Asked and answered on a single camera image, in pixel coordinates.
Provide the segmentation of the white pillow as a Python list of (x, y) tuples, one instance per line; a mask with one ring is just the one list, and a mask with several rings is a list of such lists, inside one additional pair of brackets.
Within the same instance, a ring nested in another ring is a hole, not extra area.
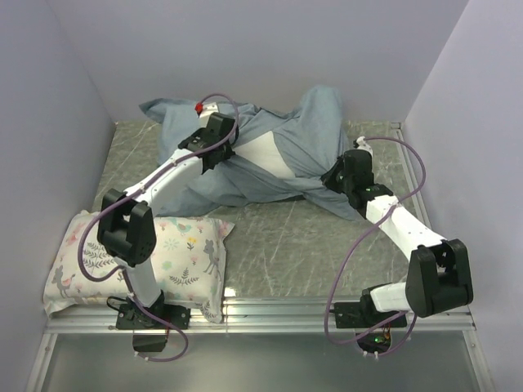
[(275, 143), (272, 131), (236, 147), (235, 152), (240, 157), (269, 172), (276, 178), (287, 180), (295, 177), (294, 172), (284, 161)]

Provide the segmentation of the blue-grey pillowcase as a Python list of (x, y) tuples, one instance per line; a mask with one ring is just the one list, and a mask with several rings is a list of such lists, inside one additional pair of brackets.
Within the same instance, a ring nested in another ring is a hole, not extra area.
[(164, 204), (160, 215), (204, 216), (220, 206), (303, 197), (342, 219), (358, 218), (346, 197), (320, 180), (348, 148), (339, 90), (312, 87), (287, 113), (253, 104), (217, 106), (228, 116), (239, 113), (234, 156), (191, 181)]

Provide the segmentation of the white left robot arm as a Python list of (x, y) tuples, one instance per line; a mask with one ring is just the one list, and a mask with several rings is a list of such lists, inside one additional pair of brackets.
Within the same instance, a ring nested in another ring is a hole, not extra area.
[(98, 215), (97, 240), (123, 272), (136, 319), (146, 328), (164, 320), (164, 294), (156, 282), (151, 256), (157, 237), (154, 218), (191, 181), (234, 155), (239, 117), (212, 112), (185, 138), (167, 161), (131, 188), (107, 192)]

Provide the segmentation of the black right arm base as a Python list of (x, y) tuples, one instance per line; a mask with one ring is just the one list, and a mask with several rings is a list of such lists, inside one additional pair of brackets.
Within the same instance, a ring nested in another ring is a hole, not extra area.
[(387, 353), (392, 348), (391, 329), (407, 327), (405, 314), (398, 311), (377, 312), (372, 301), (368, 305), (362, 302), (335, 302), (331, 313), (334, 314), (338, 329), (367, 330), (377, 323), (392, 318), (389, 323), (383, 324), (356, 342), (363, 354)]

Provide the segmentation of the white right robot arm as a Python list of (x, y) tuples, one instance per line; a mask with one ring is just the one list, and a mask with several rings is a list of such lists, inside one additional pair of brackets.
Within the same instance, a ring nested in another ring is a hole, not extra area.
[(448, 240), (411, 214), (385, 185), (374, 181), (372, 154), (350, 149), (321, 180), (374, 228), (380, 229), (407, 258), (404, 283), (386, 283), (362, 291), (360, 317), (376, 327), (390, 312), (412, 311), (421, 318), (473, 301), (467, 247)]

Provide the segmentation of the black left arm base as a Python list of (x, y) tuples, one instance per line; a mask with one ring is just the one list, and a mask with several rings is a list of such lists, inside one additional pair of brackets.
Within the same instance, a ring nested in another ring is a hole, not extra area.
[(114, 328), (117, 331), (133, 332), (132, 347), (138, 354), (161, 353), (168, 343), (169, 333), (188, 329), (190, 310), (180, 305), (169, 305), (160, 297), (144, 313), (131, 299), (110, 296), (106, 305), (117, 312)]

